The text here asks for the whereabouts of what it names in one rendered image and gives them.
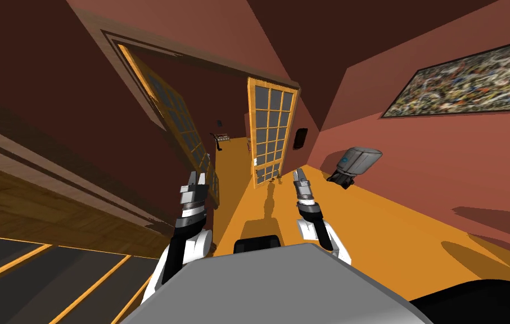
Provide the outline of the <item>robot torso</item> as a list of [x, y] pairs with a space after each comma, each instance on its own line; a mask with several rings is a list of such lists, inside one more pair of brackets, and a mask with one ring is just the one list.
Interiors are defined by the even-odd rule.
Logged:
[[433, 324], [412, 303], [321, 247], [193, 260], [121, 324]]

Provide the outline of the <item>orange glass-pane door leaf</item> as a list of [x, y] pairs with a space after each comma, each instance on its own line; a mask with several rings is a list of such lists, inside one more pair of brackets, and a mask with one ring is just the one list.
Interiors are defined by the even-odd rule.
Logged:
[[117, 47], [190, 165], [194, 170], [205, 173], [209, 199], [213, 208], [217, 209], [220, 205], [218, 176], [183, 97], [127, 46], [118, 44]]
[[251, 172], [254, 188], [282, 175], [299, 90], [249, 77]]

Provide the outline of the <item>dark glass door orange bars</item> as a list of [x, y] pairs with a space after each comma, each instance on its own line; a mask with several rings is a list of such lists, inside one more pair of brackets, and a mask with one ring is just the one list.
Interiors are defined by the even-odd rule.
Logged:
[[0, 238], [0, 324], [119, 324], [156, 263]]

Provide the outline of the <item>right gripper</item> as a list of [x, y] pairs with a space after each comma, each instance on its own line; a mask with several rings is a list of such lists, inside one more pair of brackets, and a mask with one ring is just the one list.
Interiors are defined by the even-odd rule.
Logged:
[[310, 188], [310, 182], [307, 181], [307, 177], [302, 168], [294, 170], [294, 185], [298, 200], [312, 201], [313, 194]]

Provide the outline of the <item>speckled abstract wall picture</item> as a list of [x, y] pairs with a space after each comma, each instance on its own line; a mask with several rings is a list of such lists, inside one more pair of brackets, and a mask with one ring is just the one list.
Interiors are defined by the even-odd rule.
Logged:
[[381, 117], [510, 112], [510, 44], [417, 70]]

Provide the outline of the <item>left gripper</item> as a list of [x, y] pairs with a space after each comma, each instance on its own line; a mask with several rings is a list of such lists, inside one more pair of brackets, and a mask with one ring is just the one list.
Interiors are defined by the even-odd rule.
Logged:
[[201, 204], [207, 198], [206, 174], [200, 173], [196, 182], [196, 171], [191, 171], [187, 185], [180, 187], [180, 204]]

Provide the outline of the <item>grey rounded bin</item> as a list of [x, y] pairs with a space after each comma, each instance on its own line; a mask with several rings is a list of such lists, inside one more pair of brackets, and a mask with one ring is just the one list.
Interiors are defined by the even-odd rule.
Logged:
[[382, 152], [376, 149], [349, 148], [326, 181], [338, 184], [346, 190], [354, 184], [356, 176], [365, 173], [381, 156]]

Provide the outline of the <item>black wall panel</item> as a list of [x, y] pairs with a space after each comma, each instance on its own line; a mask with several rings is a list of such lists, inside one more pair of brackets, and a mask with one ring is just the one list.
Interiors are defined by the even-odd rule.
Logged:
[[292, 147], [294, 151], [298, 151], [299, 149], [304, 147], [307, 134], [308, 134], [307, 128], [299, 128], [296, 131]]

